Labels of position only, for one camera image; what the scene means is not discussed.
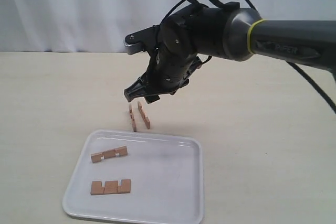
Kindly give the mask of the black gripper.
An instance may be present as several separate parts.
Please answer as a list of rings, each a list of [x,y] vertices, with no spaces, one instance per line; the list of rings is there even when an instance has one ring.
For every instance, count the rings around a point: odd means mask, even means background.
[[[128,102],[144,98],[147,104],[151,104],[160,99],[159,94],[174,93],[187,85],[190,75],[201,65],[197,54],[178,55],[160,48],[147,75],[144,73],[138,77],[123,94]]]

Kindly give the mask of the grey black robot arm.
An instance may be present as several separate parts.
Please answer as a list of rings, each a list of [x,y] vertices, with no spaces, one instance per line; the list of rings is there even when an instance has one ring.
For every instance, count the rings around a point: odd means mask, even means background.
[[[264,20],[252,8],[229,2],[220,8],[188,5],[161,24],[127,35],[132,55],[150,56],[145,73],[124,91],[147,103],[175,94],[200,68],[200,55],[245,61],[259,54],[335,73],[335,22]]]

